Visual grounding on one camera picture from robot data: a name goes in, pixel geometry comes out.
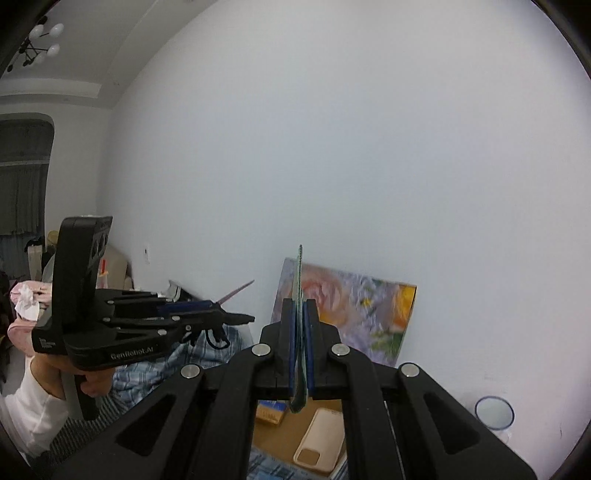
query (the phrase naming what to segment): chandelier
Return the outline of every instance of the chandelier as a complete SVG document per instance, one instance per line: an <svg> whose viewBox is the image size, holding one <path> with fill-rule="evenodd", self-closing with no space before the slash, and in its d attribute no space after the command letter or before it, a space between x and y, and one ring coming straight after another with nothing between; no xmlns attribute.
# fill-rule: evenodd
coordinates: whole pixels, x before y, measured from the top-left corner
<svg viewBox="0 0 591 480"><path fill-rule="evenodd" d="M64 31L64 24L58 23L54 25L49 30L49 32L43 33L45 30L45 24L47 23L47 20L47 16L44 15L39 20L39 22L37 22L37 25L33 27L28 37L22 42L21 46L19 47L17 56L6 69L7 72L11 72L13 70L14 64L18 61L21 55L25 56L25 60L24 62L22 62L22 66L28 67L29 65L39 65L45 61L46 57L55 57L60 52L59 43L54 43L49 48L40 48L33 45L33 40L37 40L47 35L49 35L52 38L57 38Z"/></svg>

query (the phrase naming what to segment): curtain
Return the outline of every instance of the curtain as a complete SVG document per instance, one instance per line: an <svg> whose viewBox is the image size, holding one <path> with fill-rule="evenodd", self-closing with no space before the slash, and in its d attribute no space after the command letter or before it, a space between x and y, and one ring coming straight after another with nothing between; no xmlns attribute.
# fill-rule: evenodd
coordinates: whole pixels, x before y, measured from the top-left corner
<svg viewBox="0 0 591 480"><path fill-rule="evenodd" d="M0 164L0 235L43 230L47 165Z"/></svg>
<svg viewBox="0 0 591 480"><path fill-rule="evenodd" d="M9 278L29 280L29 261L25 246L38 237L36 233L0 235L0 270L6 272Z"/></svg>
<svg viewBox="0 0 591 480"><path fill-rule="evenodd" d="M0 269L12 278L28 278L25 246L44 234L53 135L45 120L0 121Z"/></svg>

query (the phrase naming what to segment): plaid fabric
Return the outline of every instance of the plaid fabric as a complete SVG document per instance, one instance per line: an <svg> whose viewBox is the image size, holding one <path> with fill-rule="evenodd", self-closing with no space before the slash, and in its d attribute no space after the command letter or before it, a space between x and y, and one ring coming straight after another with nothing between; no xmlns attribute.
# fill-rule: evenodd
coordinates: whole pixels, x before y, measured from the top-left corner
<svg viewBox="0 0 591 480"><path fill-rule="evenodd" d="M338 471L331 473L330 480L349 480L349 466L347 460L343 462Z"/></svg>
<svg viewBox="0 0 591 480"><path fill-rule="evenodd" d="M326 480L326 477L289 465L251 447L246 480Z"/></svg>
<svg viewBox="0 0 591 480"><path fill-rule="evenodd" d="M198 364L203 368L222 365L232 355L250 346L246 345L235 327L225 325L224 331L230 341L230 346L224 350L211 348L203 332L195 346L188 342L180 343L168 357L117 368L113 376L113 392L125 406L131 408L184 365Z"/></svg>

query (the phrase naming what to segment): pink pillow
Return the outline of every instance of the pink pillow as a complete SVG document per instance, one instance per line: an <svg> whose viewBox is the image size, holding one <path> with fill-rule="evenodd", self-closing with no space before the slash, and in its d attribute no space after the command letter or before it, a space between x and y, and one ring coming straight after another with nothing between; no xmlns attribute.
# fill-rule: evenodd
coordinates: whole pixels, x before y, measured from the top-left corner
<svg viewBox="0 0 591 480"><path fill-rule="evenodd" d="M23 284L26 284L33 291L33 298L41 304L41 309L39 311L39 315L41 315L45 311L45 307L51 303L51 283L43 283L33 280L17 283L10 291L10 300L15 305L20 298L21 286ZM17 319L8 327L8 338L10 338L12 344L26 356L35 356L35 350L33 350L33 342L31 340L31 331L36 324L37 321L25 320L17 314Z"/></svg>

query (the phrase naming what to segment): beige phone case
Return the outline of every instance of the beige phone case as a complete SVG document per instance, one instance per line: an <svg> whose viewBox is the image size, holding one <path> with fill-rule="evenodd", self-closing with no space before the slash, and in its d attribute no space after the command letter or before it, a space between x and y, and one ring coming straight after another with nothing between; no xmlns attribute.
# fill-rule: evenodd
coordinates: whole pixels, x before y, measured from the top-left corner
<svg viewBox="0 0 591 480"><path fill-rule="evenodd" d="M343 414L319 408L295 451L294 463L319 472L331 472L345 439Z"/></svg>

